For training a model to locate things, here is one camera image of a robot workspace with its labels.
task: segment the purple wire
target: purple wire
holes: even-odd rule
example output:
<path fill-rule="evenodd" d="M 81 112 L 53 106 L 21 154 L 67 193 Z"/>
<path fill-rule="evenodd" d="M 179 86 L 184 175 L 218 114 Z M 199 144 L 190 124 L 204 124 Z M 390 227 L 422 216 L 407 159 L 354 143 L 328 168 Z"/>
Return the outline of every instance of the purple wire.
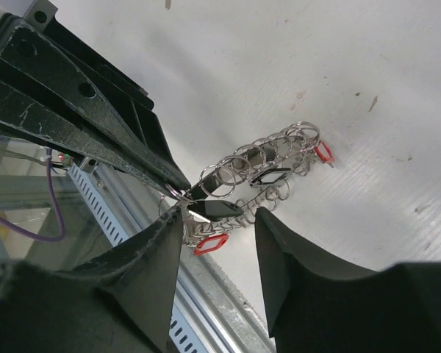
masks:
<path fill-rule="evenodd" d="M 56 217 L 57 217 L 57 223 L 59 224 L 60 235 L 55 238 L 45 237 L 45 236 L 30 232 L 29 230 L 23 229 L 15 224 L 7 221 L 6 219 L 4 219 L 2 217 L 0 217 L 0 224 L 2 226 L 9 228 L 13 232 L 17 232 L 18 234 L 24 235 L 25 237 L 31 238 L 33 240 L 44 241 L 47 243 L 56 243 L 57 241 L 61 241 L 65 238 L 65 224 L 64 224 L 64 219 L 62 217 L 62 213 L 60 212 L 59 204 L 57 203 L 57 200 L 56 200 L 54 188 L 52 187 L 51 155 L 52 155 L 52 150 L 46 149 L 46 156 L 47 156 L 47 158 L 46 158 L 46 179 L 47 179 L 47 185 L 48 185 L 48 189 L 49 189 L 49 195 L 51 196 L 52 207 L 54 208 L 54 212 L 56 213 Z"/>

